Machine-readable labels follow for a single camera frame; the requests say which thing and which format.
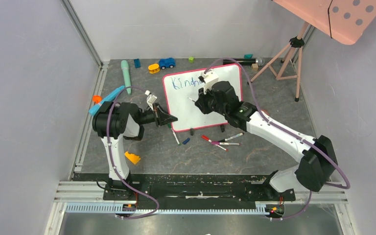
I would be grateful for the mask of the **yellow oval toy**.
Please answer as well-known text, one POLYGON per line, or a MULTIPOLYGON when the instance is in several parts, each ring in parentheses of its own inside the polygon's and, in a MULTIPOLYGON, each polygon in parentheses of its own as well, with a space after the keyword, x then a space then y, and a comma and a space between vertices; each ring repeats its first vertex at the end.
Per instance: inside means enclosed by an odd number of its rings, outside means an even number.
POLYGON ((158 73, 160 71, 160 65, 158 63, 155 63, 155 64, 151 64, 148 66, 148 71, 150 74, 155 74, 155 73, 158 73))

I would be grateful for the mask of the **orange wedge block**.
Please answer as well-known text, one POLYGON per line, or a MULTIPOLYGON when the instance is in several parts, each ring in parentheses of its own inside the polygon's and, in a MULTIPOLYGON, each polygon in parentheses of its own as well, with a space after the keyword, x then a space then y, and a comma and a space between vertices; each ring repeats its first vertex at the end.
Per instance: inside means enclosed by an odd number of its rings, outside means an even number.
POLYGON ((136 154, 133 154, 133 153, 129 153, 128 151, 126 151, 125 153, 125 157, 134 165, 138 164, 139 161, 141 160, 140 156, 136 155, 136 154))

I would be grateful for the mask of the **purple capped marker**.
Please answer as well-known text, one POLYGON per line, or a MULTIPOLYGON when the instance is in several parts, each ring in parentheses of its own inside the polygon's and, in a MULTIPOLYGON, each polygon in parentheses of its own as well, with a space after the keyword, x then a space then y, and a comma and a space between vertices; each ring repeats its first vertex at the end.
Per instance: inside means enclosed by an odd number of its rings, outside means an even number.
POLYGON ((240 143, 236 143, 236 142, 217 142, 217 141, 212 141, 211 143, 214 144, 214 145, 234 145, 234 146, 240 146, 241 145, 240 143))

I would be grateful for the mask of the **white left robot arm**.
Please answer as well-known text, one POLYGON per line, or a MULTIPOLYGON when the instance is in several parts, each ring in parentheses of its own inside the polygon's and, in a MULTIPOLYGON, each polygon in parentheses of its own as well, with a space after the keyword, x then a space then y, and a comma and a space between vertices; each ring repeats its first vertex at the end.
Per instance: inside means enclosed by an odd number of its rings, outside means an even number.
POLYGON ((134 194, 134 186, 128 182, 131 174, 123 141, 141 141, 145 124, 154 123, 159 127, 177 120, 157 102, 152 108, 143 110, 134 103, 107 101, 96 112, 92 126, 105 147, 109 164, 108 185, 121 199, 129 199, 134 194))

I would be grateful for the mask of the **red capped marker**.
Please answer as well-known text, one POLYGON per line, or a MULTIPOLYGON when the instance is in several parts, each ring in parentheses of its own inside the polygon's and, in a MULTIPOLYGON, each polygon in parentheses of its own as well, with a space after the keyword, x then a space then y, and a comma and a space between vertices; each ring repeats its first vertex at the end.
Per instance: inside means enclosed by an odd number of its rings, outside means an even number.
POLYGON ((201 138, 204 139, 204 140, 206 140, 206 141, 208 141, 208 142, 210 142, 212 145, 217 146, 217 147, 223 149, 224 151, 228 151, 226 148, 222 147, 219 143, 212 141, 211 139, 209 139, 205 135, 202 135, 201 138))

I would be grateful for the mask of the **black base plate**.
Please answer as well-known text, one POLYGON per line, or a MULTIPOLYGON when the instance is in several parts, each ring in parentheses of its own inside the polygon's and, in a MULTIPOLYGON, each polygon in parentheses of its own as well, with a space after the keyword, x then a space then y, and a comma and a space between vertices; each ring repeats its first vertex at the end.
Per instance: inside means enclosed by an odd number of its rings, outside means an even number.
POLYGON ((108 180, 103 200, 135 201, 137 209, 217 210, 253 209, 255 202, 295 201, 294 189, 276 192, 270 175, 131 174, 126 182, 108 180))

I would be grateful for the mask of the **pink tripod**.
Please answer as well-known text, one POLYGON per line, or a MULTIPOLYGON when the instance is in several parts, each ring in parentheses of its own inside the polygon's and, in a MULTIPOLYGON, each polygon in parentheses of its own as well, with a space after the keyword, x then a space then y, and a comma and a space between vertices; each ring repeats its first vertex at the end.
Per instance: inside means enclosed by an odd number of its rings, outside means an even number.
POLYGON ((251 78, 251 81, 248 82, 250 85, 253 81, 255 81, 265 70, 269 69, 272 74, 275 76, 275 79, 280 80, 288 80, 288 79, 296 79, 296 92, 295 92, 295 102, 300 100, 300 83, 301 83, 301 69, 302 69, 302 56, 303 56, 303 47, 305 42, 303 40, 303 36, 306 30, 309 28, 309 23, 304 22, 300 32, 296 37, 293 37, 289 40, 288 44, 277 54, 275 55, 269 62, 267 62, 258 72, 251 78), (292 56, 297 53, 297 68, 295 69, 295 75, 290 76, 283 76, 284 71, 286 70, 287 65, 293 64, 292 56), (281 56, 285 54, 285 57, 281 59, 281 68, 278 71, 275 71, 272 64, 281 56))

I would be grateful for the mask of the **black capped marker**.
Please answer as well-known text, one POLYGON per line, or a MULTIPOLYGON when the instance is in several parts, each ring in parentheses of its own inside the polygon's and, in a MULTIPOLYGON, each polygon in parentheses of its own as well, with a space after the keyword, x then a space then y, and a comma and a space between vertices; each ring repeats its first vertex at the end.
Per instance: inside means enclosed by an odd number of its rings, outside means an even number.
POLYGON ((235 138, 238 138, 238 137, 241 137, 244 135, 244 132, 241 132, 241 133, 238 133, 236 135, 233 135, 233 136, 230 136, 230 137, 227 137, 227 138, 224 138, 222 140, 219 140, 218 142, 227 142, 227 141, 230 141, 232 139, 235 139, 235 138))

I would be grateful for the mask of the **wooden cube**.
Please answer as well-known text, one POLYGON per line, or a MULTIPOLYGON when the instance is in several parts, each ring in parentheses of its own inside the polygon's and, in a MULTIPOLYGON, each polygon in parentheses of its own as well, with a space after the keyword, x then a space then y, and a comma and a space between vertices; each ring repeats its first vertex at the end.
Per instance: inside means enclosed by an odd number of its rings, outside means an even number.
POLYGON ((258 71, 259 70, 259 65, 258 64, 252 64, 251 65, 252 71, 258 71))

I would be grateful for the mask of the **pink framed whiteboard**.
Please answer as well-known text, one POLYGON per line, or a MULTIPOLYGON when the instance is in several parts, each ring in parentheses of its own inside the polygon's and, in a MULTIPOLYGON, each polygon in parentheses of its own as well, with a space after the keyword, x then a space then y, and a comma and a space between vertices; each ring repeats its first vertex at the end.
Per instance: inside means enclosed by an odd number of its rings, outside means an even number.
MULTIPOLYGON (((189 70, 163 77, 168 112, 178 118, 178 121, 171 124, 175 132, 227 124, 222 115, 216 112, 205 115, 188 99, 198 99, 198 90, 204 87, 198 77, 204 70, 189 70)), ((229 64, 212 67, 212 70, 219 76, 219 81, 228 81, 234 87, 238 98, 242 100, 241 68, 236 64, 229 64)))

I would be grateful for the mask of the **small orange toy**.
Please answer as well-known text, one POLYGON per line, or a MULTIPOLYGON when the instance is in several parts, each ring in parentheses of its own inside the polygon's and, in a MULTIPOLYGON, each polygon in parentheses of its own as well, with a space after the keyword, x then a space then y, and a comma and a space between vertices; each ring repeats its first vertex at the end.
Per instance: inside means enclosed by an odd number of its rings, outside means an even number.
POLYGON ((103 100, 103 98, 99 95, 93 95, 93 97, 92 97, 92 101, 95 104, 99 104, 102 100, 103 100))

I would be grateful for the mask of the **dark blue block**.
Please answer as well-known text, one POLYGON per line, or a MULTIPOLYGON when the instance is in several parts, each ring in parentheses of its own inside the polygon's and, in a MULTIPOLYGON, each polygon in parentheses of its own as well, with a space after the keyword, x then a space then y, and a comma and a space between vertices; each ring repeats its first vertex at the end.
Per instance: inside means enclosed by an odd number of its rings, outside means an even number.
POLYGON ((141 67, 140 59, 134 59, 134 66, 137 69, 141 67))

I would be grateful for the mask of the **green capped marker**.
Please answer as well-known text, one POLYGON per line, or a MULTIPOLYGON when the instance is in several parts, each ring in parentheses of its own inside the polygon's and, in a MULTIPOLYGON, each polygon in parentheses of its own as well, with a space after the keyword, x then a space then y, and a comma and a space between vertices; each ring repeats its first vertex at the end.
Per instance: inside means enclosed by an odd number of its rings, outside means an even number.
POLYGON ((178 137, 177 137, 177 135, 176 135, 176 133, 175 133, 175 131, 172 129, 172 126, 171 126, 171 124, 170 123, 168 123, 167 124, 167 126, 168 126, 168 128, 171 130, 171 132, 172 132, 172 134, 173 134, 173 136, 174 136, 174 138, 175 138, 175 140, 176 140, 176 142, 177 142, 177 144, 178 145, 181 145, 181 143, 180 143, 180 141, 179 141, 179 139, 178 139, 178 137))

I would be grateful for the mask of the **large light blue marker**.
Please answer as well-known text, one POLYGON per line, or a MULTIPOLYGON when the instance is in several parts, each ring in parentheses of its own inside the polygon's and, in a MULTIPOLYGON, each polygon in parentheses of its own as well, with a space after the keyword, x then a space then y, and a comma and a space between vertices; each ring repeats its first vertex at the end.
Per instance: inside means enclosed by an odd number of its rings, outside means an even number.
POLYGON ((103 97, 103 100, 99 103, 99 104, 95 104, 89 109, 89 114, 91 116, 94 116, 97 111, 99 110, 99 108, 101 107, 101 105, 104 103, 104 102, 110 102, 110 101, 113 101, 116 96, 124 89, 125 87, 124 86, 120 86, 118 88, 116 88, 115 90, 113 90, 111 93, 109 93, 107 96, 103 97))

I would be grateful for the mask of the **blue marker cap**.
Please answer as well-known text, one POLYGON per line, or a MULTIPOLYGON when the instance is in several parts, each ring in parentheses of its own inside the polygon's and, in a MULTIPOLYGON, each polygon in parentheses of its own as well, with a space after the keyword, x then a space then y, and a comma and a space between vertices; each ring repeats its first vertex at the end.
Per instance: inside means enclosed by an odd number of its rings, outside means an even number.
POLYGON ((183 142, 182 142, 182 144, 187 144, 188 142, 190 141, 190 138, 187 138, 187 139, 185 139, 183 142))

